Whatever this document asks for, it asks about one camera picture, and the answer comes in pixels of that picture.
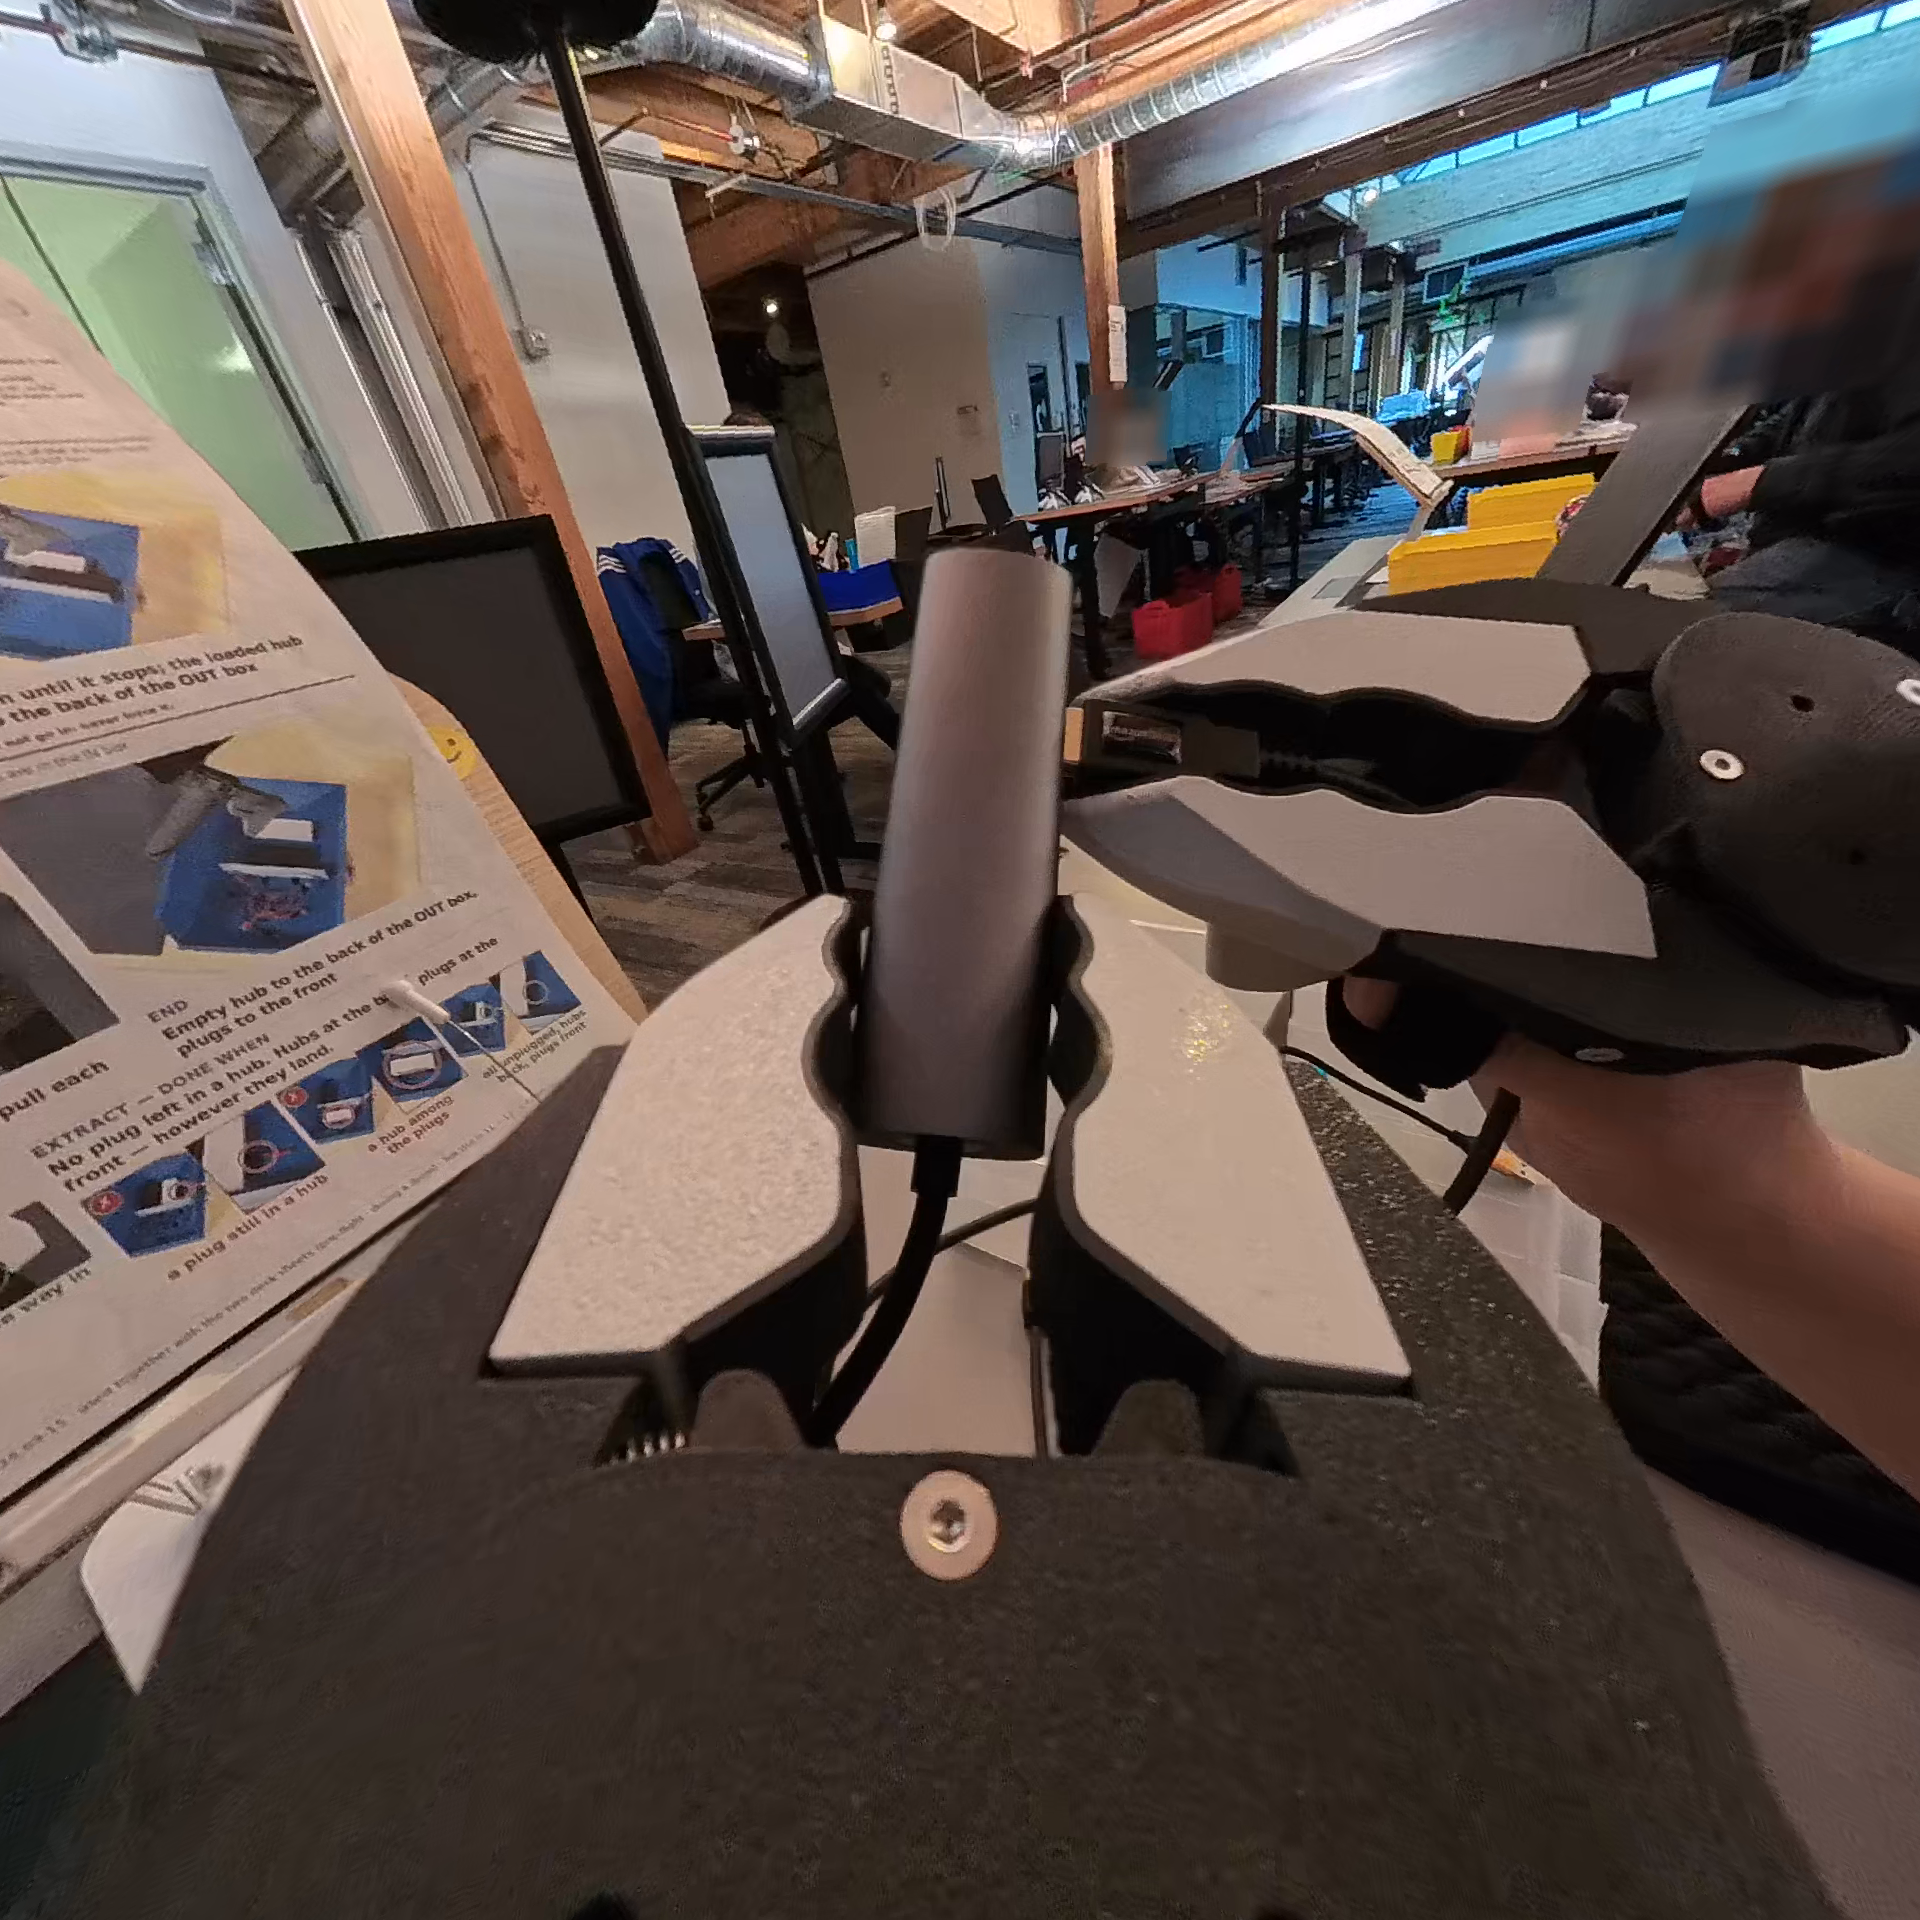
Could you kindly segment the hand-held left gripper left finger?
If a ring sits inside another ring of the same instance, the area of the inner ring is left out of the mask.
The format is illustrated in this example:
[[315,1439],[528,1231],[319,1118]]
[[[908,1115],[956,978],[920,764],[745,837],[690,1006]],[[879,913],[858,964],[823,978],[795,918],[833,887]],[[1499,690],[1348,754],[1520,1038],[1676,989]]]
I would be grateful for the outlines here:
[[497,1370],[658,1361],[848,1241],[858,951],[856,905],[810,899],[641,1025],[493,1333]]

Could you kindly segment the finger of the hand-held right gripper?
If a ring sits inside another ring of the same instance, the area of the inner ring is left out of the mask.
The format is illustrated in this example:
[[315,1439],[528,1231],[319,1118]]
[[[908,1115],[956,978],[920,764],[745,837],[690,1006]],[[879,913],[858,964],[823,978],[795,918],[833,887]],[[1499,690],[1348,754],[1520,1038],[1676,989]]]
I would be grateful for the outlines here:
[[1474,725],[1543,730],[1594,678],[1565,626],[1461,615],[1320,615],[1215,641],[1139,668],[1069,706],[1067,731],[1091,731],[1092,710],[1202,710],[1221,706],[1267,722],[1279,716],[1409,710]]
[[1356,970],[1389,932],[1658,949],[1645,884],[1560,801],[1389,812],[1328,788],[1257,796],[1172,777],[1065,802],[1063,835],[1298,983]]

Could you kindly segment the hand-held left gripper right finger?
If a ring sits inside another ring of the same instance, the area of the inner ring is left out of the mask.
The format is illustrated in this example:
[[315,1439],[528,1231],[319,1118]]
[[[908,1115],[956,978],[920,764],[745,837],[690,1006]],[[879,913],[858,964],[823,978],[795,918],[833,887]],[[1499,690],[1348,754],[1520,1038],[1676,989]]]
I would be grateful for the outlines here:
[[1115,902],[1059,908],[1049,1173],[1067,1239],[1256,1381],[1409,1381],[1271,1041]]

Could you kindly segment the grey metal usb hub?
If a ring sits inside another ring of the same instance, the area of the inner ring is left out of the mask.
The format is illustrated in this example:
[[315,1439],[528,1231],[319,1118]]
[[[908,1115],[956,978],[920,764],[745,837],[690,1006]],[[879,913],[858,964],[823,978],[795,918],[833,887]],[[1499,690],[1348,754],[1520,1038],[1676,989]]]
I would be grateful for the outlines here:
[[1065,569],[1026,550],[924,566],[856,1009],[876,1145],[1040,1154],[1069,622]]

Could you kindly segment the person's right forearm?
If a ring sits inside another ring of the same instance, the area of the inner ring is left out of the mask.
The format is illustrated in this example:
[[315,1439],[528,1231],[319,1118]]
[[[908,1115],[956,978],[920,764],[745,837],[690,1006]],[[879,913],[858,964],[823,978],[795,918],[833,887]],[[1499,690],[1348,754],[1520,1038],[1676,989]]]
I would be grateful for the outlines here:
[[1818,1124],[1634,1206],[1626,1235],[1741,1356],[1919,1493],[1919,1186]]

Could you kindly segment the person's right hand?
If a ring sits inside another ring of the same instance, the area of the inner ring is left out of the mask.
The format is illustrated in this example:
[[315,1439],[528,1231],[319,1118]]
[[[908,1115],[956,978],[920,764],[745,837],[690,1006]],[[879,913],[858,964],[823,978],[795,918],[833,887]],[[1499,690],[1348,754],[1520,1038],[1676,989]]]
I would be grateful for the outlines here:
[[1632,1074],[1505,1041],[1471,1086],[1484,1106],[1512,1095],[1525,1163],[1632,1235],[1805,1205],[1847,1161],[1788,1063]]

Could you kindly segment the curved white sheet board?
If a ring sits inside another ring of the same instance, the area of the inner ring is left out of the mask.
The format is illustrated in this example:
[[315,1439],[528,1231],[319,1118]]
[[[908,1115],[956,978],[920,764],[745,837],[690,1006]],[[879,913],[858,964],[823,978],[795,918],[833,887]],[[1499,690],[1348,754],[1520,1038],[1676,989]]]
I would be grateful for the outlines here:
[[1263,399],[1260,411],[1267,415],[1324,423],[1351,435],[1357,451],[1412,499],[1416,514],[1409,525],[1411,537],[1418,537],[1428,523],[1434,523],[1434,516],[1450,503],[1456,489],[1450,469],[1434,466],[1427,457],[1403,444],[1389,426],[1370,415],[1324,404],[1283,399]]

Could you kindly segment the red storage bin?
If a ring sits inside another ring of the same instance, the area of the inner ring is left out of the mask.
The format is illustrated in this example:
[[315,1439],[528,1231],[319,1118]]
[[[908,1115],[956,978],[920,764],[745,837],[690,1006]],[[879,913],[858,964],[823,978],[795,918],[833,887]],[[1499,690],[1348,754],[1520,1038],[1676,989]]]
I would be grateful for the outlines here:
[[1161,597],[1153,597],[1133,611],[1137,655],[1159,662],[1201,651],[1240,615],[1240,565],[1179,566]]

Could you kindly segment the black tilted board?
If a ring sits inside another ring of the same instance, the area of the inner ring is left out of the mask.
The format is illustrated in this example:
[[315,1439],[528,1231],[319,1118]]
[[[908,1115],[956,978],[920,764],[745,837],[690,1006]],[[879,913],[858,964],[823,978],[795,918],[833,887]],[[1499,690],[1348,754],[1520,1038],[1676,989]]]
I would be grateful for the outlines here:
[[1644,419],[1533,582],[1626,586],[1751,411],[1751,399],[1720,397],[1673,403]]

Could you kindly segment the wooden sheet board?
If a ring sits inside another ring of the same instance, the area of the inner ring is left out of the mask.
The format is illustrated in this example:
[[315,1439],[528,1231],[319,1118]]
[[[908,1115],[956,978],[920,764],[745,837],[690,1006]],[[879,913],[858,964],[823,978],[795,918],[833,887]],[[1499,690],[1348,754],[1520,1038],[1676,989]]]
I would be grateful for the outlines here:
[[492,770],[488,757],[477,749],[474,737],[460,725],[453,713],[432,695],[400,676],[391,676],[397,695],[405,700],[423,731],[453,774],[463,781],[471,805],[480,812],[493,838],[514,863],[520,878],[536,894],[541,913],[552,918],[568,949],[583,962],[585,972],[601,989],[617,1003],[617,1009],[642,1022],[649,1012],[641,991],[629,981],[625,967],[605,945],[592,916],[572,894],[568,874],[553,855],[548,855],[527,822],[507,788]]

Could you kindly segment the black computer monitor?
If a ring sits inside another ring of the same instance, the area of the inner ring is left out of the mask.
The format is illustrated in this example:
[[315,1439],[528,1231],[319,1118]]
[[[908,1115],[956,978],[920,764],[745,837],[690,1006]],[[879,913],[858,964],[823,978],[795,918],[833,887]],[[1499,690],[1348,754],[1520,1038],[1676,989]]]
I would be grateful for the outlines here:
[[299,549],[397,678],[471,737],[569,892],[568,846],[652,818],[553,518]]

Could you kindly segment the black mesh wrist pad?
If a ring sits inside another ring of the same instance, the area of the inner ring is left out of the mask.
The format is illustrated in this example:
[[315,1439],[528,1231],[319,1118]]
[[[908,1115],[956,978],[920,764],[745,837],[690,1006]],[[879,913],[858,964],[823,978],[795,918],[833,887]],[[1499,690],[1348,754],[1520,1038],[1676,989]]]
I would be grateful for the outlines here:
[[1597,1393],[1636,1458],[1699,1498],[1919,1585],[1919,1501],[1600,1229]]

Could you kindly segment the brown wooden desk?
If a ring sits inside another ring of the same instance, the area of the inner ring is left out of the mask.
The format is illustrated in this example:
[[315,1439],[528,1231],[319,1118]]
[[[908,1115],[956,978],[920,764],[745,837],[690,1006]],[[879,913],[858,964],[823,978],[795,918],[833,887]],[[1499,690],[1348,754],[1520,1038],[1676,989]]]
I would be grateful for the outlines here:
[[[901,597],[890,597],[858,609],[827,609],[826,618],[834,630],[848,630],[858,626],[881,623],[882,619],[897,618],[903,611],[906,602]],[[705,622],[696,622],[681,629],[681,636],[687,641],[723,641],[727,636],[727,629],[717,618],[708,618]]]

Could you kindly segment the blue jacket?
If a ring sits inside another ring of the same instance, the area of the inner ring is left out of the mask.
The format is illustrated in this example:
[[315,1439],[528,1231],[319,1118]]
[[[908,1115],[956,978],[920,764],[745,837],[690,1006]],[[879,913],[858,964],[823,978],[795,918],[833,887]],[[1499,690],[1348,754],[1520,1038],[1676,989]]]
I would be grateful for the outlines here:
[[658,537],[599,547],[595,574],[644,710],[667,734],[681,717],[681,636],[712,618],[705,579],[680,547]]

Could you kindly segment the printed instruction sheet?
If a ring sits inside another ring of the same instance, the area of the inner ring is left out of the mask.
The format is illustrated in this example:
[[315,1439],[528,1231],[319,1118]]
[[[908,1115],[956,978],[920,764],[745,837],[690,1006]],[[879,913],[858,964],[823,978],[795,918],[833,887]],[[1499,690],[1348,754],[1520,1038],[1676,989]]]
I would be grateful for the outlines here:
[[[297,558],[15,268],[2,469],[12,1508],[635,1022]],[[493,987],[503,1055],[396,1089],[397,978]]]

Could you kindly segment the white stand base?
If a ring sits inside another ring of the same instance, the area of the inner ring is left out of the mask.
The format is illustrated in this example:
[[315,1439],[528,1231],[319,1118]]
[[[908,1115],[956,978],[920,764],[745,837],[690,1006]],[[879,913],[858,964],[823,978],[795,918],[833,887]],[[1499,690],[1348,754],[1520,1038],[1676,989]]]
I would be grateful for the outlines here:
[[296,1375],[275,1381],[141,1481],[91,1539],[81,1585],[113,1659],[133,1693],[161,1652],[209,1527]]

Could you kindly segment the ceiling projector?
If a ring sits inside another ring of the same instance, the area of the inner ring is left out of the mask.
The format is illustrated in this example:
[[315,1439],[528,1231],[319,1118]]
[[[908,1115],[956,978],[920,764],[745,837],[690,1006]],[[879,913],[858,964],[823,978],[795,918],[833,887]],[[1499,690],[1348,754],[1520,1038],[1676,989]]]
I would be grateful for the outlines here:
[[1812,55],[1812,5],[1768,2],[1731,13],[1711,107],[1732,105],[1789,84]]

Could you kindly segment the black floor lamp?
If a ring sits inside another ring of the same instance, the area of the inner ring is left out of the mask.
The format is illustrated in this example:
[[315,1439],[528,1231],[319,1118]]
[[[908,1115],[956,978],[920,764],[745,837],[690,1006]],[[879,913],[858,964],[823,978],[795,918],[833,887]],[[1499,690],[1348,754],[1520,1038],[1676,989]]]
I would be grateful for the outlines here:
[[[641,284],[639,262],[617,209],[609,162],[599,148],[596,132],[592,131],[585,81],[575,47],[575,38],[578,35],[595,38],[601,33],[610,33],[616,42],[639,35],[655,19],[656,5],[420,2],[417,5],[417,11],[432,35],[467,57],[493,63],[520,63],[532,57],[541,61],[547,83],[557,100],[572,162],[583,182],[592,225],[609,260],[616,299],[632,333],[641,372],[656,409],[656,423],[661,427],[667,461],[677,477],[688,527],[705,569],[705,503],[700,499],[700,473],[688,437],[693,426],[683,415],[655,311]],[[748,701],[739,676],[737,686],[748,716],[748,731],[753,737]],[[762,757],[757,753],[754,757],[769,788],[772,791],[771,780],[762,767]]]

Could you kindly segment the wooden post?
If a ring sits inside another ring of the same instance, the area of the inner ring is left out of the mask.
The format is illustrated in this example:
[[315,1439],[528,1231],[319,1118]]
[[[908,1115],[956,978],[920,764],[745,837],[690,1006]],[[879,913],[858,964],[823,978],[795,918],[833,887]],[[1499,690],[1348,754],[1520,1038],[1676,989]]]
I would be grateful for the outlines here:
[[655,861],[683,857],[697,849],[700,835],[596,582],[592,549],[572,509],[394,13],[379,2],[290,2],[283,11],[343,135],[352,179],[397,249],[499,503],[511,516],[548,516],[561,537],[617,722],[641,770],[647,813],[632,828],[632,838]]
[[1091,397],[1104,403],[1127,374],[1127,311],[1121,302],[1115,146],[1096,146],[1073,165],[1079,253],[1084,260]]

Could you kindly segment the silver air duct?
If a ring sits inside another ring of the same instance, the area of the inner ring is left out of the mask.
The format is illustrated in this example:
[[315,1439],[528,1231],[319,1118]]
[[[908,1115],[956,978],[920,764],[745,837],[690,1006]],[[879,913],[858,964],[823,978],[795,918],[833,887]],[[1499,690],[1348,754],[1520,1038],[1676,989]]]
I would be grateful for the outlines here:
[[[1175,63],[1161,78],[1130,81],[1115,93],[1091,93],[1063,107],[1034,113],[997,107],[948,69],[983,105],[994,107],[1000,123],[997,137],[938,162],[1049,177],[1096,146],[1115,146],[1271,81],[1368,53],[1379,42],[1423,30],[1452,10],[1450,2],[1330,5],[1311,17],[1280,10],[1265,25],[1217,36],[1201,57]],[[661,5],[644,30],[601,57],[599,69],[681,67],[706,81],[762,93],[793,121],[789,107],[800,105],[815,86],[804,38],[810,23],[789,33],[733,5]]]

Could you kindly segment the rectangular silver duct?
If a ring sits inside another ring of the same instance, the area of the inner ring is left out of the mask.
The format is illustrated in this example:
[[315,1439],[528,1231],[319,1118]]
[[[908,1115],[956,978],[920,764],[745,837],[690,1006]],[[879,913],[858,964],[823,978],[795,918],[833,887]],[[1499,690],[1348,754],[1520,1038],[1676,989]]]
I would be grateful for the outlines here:
[[808,25],[812,93],[789,117],[812,132],[906,159],[941,159],[997,137],[994,107],[948,69],[833,17]]

